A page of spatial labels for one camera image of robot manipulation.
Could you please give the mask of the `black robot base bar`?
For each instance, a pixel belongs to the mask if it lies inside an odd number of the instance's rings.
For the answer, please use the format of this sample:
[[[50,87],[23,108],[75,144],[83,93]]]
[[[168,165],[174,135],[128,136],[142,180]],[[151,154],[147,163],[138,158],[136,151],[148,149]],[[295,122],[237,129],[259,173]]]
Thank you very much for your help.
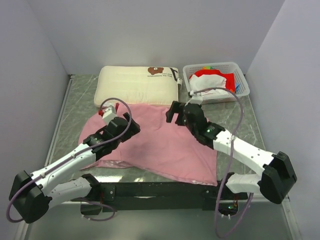
[[[220,185],[183,182],[99,182],[90,173],[83,177],[92,185],[86,200],[116,211],[201,209],[213,211]]]

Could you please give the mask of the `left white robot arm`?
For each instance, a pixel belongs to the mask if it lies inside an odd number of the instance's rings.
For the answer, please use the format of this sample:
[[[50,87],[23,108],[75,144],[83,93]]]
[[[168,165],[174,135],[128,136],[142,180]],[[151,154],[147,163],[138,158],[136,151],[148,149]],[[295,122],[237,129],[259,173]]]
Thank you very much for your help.
[[[70,182],[63,182],[74,172],[109,155],[120,143],[140,132],[140,126],[129,113],[115,116],[107,125],[86,137],[73,151],[54,163],[27,173],[19,172],[13,180],[6,210],[7,220],[14,207],[27,224],[39,220],[46,212],[69,200],[86,198],[96,200],[100,195],[100,183],[87,174]]]

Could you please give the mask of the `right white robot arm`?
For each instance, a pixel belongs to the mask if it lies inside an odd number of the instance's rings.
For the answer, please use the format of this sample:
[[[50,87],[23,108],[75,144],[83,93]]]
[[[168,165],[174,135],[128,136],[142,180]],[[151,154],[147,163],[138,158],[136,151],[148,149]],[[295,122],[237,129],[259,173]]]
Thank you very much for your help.
[[[297,176],[287,154],[272,153],[232,136],[224,127],[206,119],[202,107],[194,103],[173,101],[166,112],[170,123],[185,126],[202,145],[232,156],[249,167],[253,174],[228,173],[220,182],[219,193],[230,200],[239,193],[262,194],[274,204],[281,204],[297,182]]]

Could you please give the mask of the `cream pillow with bear print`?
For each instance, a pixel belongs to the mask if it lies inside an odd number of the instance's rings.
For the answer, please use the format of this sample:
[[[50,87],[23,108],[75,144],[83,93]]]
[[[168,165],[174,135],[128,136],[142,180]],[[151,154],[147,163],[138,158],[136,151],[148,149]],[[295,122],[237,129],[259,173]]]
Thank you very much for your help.
[[[179,98],[182,79],[175,67],[104,66],[93,99],[96,107],[108,98],[127,104],[169,106]]]

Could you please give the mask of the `pink pillowcase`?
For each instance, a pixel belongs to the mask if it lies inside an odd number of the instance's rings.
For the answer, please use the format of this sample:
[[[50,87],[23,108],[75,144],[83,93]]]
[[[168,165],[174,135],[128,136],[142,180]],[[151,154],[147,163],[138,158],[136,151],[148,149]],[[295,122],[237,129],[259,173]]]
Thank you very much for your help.
[[[137,167],[184,183],[217,186],[217,152],[197,142],[185,126],[166,121],[168,108],[131,104],[140,132],[87,168]]]

